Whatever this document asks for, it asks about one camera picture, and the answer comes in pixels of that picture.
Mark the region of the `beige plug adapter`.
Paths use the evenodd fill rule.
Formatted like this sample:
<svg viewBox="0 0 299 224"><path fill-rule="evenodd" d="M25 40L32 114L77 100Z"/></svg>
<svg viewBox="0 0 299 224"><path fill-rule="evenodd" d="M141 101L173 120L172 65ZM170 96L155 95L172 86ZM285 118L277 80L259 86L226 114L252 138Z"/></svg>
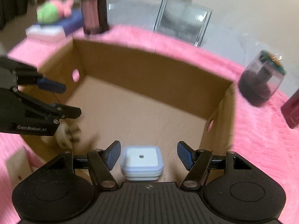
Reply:
<svg viewBox="0 0 299 224"><path fill-rule="evenodd" d="M42 136L41 140L52 148L72 150L75 143L80 141L81 129L74 123L69 125L63 121L53 136Z"/></svg>

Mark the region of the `white square night light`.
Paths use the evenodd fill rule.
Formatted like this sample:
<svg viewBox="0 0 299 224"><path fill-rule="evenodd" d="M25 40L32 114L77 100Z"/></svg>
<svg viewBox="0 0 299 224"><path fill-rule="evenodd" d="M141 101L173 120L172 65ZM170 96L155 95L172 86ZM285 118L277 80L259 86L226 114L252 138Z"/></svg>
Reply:
<svg viewBox="0 0 299 224"><path fill-rule="evenodd" d="M128 181L157 181L164 170L161 150L156 146L124 147L120 168Z"/></svg>

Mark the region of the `blue white flat box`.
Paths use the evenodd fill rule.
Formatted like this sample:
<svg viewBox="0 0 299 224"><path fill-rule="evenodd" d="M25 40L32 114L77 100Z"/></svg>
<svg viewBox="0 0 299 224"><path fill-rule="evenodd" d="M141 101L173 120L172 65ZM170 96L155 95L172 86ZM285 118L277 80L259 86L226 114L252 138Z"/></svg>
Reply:
<svg viewBox="0 0 299 224"><path fill-rule="evenodd" d="M73 9L68 18L50 25L34 24L25 30L27 38L56 43L83 27L81 9Z"/></svg>

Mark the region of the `pink plush blanket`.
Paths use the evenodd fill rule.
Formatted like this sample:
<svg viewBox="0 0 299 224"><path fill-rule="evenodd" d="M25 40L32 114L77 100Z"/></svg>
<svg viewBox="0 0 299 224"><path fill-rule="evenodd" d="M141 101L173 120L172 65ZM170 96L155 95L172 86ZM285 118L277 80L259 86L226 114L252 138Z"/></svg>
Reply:
<svg viewBox="0 0 299 224"><path fill-rule="evenodd" d="M76 31L57 43L24 39L10 52L9 57L41 67L46 59L67 42L84 38L83 30ZM226 79L238 81L244 67L182 41L149 32L137 27L117 25L92 41L138 48L148 52L183 59ZM286 205L280 216L283 223L298 223L298 128L290 129L281 113L287 101L284 93L277 91L261 108L251 106L236 93L233 151L255 164L284 188ZM1 223L17 223L19 217L11 201L12 185L5 167L5 160L15 150L25 145L18 135L1 133Z"/></svg>

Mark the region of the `green pink plush toy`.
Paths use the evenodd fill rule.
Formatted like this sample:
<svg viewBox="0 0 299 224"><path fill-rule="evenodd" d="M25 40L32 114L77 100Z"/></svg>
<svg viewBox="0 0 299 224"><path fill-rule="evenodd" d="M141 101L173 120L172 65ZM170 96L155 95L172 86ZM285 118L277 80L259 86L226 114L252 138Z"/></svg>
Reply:
<svg viewBox="0 0 299 224"><path fill-rule="evenodd" d="M40 24L52 24L72 14L74 0L48 0L36 10L37 21Z"/></svg>

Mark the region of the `dark red cylindrical canister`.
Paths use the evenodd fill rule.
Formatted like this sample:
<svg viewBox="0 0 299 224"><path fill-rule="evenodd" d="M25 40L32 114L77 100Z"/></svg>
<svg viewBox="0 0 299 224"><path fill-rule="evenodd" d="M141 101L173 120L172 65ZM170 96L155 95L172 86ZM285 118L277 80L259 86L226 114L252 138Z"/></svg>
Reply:
<svg viewBox="0 0 299 224"><path fill-rule="evenodd" d="M292 129L298 126L298 102L298 95L294 94L281 107L283 117L288 126Z"/></svg>

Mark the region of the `clear jar green lid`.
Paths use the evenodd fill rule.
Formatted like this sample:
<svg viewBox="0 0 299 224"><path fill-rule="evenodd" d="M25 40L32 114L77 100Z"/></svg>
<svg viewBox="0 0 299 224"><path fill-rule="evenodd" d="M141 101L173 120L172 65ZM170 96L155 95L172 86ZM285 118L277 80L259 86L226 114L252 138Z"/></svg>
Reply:
<svg viewBox="0 0 299 224"><path fill-rule="evenodd" d="M286 75L282 59L279 54L262 50L245 68L238 88L251 105L262 106L277 91Z"/></svg>

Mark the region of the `brown cardboard box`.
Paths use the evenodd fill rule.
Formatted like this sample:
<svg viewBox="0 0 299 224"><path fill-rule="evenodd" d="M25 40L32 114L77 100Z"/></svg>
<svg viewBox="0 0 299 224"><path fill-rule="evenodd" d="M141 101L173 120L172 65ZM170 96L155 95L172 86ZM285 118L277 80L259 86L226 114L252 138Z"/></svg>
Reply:
<svg viewBox="0 0 299 224"><path fill-rule="evenodd" d="M75 154L123 147L157 146L164 160L162 181L181 182L186 169L177 143L215 155L231 150L235 114L234 84L190 63L155 52L75 39L39 67L46 77L66 84L63 94L26 86L45 103L81 109Z"/></svg>

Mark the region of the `silver framed sand picture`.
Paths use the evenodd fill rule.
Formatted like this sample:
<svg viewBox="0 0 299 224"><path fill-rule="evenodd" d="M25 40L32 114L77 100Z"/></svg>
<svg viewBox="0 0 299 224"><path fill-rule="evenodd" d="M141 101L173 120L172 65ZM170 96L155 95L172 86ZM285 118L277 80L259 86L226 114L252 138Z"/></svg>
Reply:
<svg viewBox="0 0 299 224"><path fill-rule="evenodd" d="M211 14L210 8L190 1L162 0L153 31L199 47Z"/></svg>

